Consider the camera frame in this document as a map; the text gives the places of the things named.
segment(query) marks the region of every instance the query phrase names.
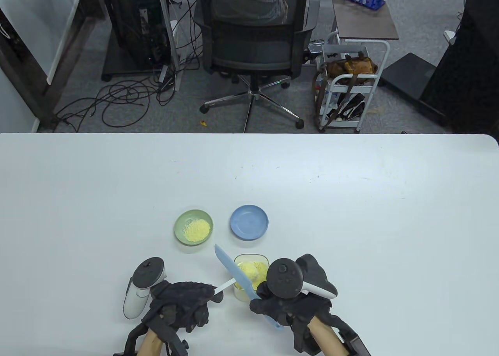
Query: brown bag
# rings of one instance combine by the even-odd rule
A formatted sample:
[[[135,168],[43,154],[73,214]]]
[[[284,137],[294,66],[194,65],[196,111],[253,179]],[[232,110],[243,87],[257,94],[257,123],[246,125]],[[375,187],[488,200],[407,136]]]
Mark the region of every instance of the brown bag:
[[[312,80],[312,97],[313,97],[313,102],[315,106],[315,120],[317,121],[317,124],[320,124],[319,118],[320,118],[320,107],[322,106],[322,102],[324,101],[324,94],[326,94],[326,87],[327,87],[327,80],[328,78],[333,80],[337,76],[343,75],[343,74],[353,74],[351,78],[345,78],[342,80],[339,80],[338,83],[341,85],[347,85],[348,89],[347,92],[342,99],[340,105],[338,105],[338,108],[331,113],[329,116],[329,119],[324,127],[327,127],[331,121],[334,121],[336,117],[338,116],[339,112],[342,110],[344,103],[348,101],[350,98],[350,94],[352,92],[352,88],[355,85],[363,85],[365,83],[371,82],[372,80],[365,79],[365,78],[358,78],[359,74],[376,74],[376,71],[378,71],[378,66],[369,58],[365,57],[363,53],[359,53],[358,57],[350,57],[349,55],[345,56],[345,59],[343,60],[337,60],[334,62],[327,62],[322,65],[322,67],[315,73],[313,80]],[[317,78],[319,75],[323,75],[322,82],[320,84],[319,88],[319,94],[317,95],[317,99],[315,98],[315,84],[317,83]]]

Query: mesh chair back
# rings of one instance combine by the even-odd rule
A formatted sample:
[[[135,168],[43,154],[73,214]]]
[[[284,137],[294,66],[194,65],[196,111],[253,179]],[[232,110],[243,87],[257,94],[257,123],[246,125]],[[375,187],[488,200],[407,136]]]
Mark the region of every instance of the mesh chair back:
[[[198,4],[212,29],[213,64],[248,71],[291,68],[294,33],[303,29],[306,0],[198,0]]]

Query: green bowl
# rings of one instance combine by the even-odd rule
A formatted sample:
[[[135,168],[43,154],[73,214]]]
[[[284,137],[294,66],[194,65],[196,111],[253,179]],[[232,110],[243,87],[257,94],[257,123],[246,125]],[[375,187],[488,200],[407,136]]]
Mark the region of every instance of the green bowl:
[[[199,242],[189,242],[184,236],[184,227],[192,221],[196,221],[198,219],[205,220],[206,222],[208,222],[208,224],[210,224],[210,232],[208,233],[207,237],[205,237],[205,239],[200,240]],[[173,226],[173,231],[175,232],[175,236],[177,237],[178,241],[182,244],[185,244],[186,246],[196,246],[198,244],[206,242],[210,235],[212,235],[213,220],[210,215],[203,210],[188,210],[187,212],[182,213],[180,217],[177,218],[177,220],[175,221],[175,225]]]

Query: blue bowl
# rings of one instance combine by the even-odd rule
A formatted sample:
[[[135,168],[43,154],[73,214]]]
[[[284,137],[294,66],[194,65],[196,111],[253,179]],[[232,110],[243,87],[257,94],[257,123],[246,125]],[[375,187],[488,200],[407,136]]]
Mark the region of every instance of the blue bowl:
[[[243,240],[261,238],[269,227],[269,218],[264,210],[256,205],[243,205],[230,216],[230,228]]]

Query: white wall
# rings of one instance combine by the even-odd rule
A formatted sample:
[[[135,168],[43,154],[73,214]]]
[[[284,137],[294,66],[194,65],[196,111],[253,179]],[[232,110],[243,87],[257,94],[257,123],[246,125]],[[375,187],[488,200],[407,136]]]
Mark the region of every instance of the white wall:
[[[36,131],[38,119],[0,69],[0,133]]]
[[[51,84],[80,0],[0,0],[0,8]]]

